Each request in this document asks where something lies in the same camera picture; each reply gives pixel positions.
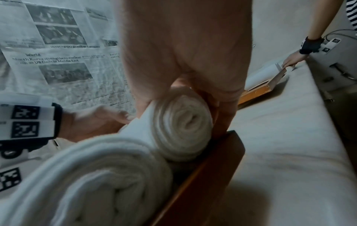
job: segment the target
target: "hand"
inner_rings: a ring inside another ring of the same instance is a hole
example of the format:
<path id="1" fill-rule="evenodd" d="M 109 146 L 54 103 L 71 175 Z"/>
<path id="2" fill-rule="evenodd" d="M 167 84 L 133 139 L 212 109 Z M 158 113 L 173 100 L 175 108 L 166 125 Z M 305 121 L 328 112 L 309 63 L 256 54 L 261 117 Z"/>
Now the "hand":
<path id="1" fill-rule="evenodd" d="M 64 110 L 58 137 L 78 142 L 91 137 L 117 133 L 135 117 L 105 105 L 70 112 Z"/>
<path id="2" fill-rule="evenodd" d="M 284 62 L 283 62 L 283 68 L 286 68 L 288 66 L 295 66 L 298 62 L 301 62 L 305 60 L 309 55 L 308 54 L 301 54 L 299 53 L 299 50 L 296 52 L 290 54 Z"/>
<path id="3" fill-rule="evenodd" d="M 140 117 L 176 84 L 210 107 L 212 135 L 226 133 L 251 57 L 251 0 L 117 0 L 122 61 Z"/>

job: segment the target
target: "fingernail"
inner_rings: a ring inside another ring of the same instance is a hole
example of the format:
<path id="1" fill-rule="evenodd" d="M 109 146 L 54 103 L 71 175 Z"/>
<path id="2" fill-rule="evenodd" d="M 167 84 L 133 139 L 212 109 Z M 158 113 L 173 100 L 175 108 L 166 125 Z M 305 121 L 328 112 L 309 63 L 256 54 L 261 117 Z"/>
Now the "fingernail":
<path id="1" fill-rule="evenodd" d="M 126 119 L 127 120 L 129 120 L 129 121 L 132 121 L 132 120 L 134 120 L 136 117 L 134 116 L 134 115 L 128 115 L 127 117 L 126 117 Z"/>

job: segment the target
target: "person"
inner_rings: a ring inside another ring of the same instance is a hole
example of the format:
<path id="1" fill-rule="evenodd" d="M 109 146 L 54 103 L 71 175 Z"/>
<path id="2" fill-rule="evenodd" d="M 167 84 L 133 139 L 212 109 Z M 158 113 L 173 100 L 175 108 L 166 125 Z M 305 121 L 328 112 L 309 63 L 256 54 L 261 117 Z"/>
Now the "person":
<path id="1" fill-rule="evenodd" d="M 137 116 L 171 85 L 186 85 L 207 102 L 213 138 L 225 134 L 250 64 L 252 1 L 116 0 L 114 10 Z"/>
<path id="2" fill-rule="evenodd" d="M 283 62 L 283 68 L 295 66 L 298 62 L 305 60 L 310 53 L 319 50 L 323 42 L 322 34 L 330 25 L 344 0 L 318 0 L 315 6 L 313 22 L 309 29 L 308 36 L 301 46 L 301 49 L 289 55 Z M 347 17 L 353 28 L 357 31 L 357 1 L 347 0 Z"/>

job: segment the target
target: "striped shirt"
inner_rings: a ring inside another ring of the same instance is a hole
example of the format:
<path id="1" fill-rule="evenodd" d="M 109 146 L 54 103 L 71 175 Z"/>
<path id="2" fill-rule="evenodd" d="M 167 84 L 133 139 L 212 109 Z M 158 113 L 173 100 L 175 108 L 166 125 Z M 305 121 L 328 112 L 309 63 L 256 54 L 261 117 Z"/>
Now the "striped shirt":
<path id="1" fill-rule="evenodd" d="M 347 0 L 346 11 L 353 29 L 357 31 L 357 0 Z"/>

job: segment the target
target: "white fabric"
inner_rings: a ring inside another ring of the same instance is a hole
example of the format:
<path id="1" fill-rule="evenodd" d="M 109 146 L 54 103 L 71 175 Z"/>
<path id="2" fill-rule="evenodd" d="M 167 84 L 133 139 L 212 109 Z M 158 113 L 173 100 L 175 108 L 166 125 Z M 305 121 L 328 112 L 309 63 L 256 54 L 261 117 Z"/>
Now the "white fabric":
<path id="1" fill-rule="evenodd" d="M 0 226 L 142 225 L 170 195 L 172 172 L 161 155 L 194 158 L 211 128 L 204 101 L 172 89 L 119 134 L 79 142 L 45 162 L 8 199 Z"/>
<path id="2" fill-rule="evenodd" d="M 205 101 L 190 88 L 174 87 L 165 98 L 152 101 L 120 137 L 140 138 L 165 159 L 183 162 L 201 154 L 211 132 L 212 118 Z"/>

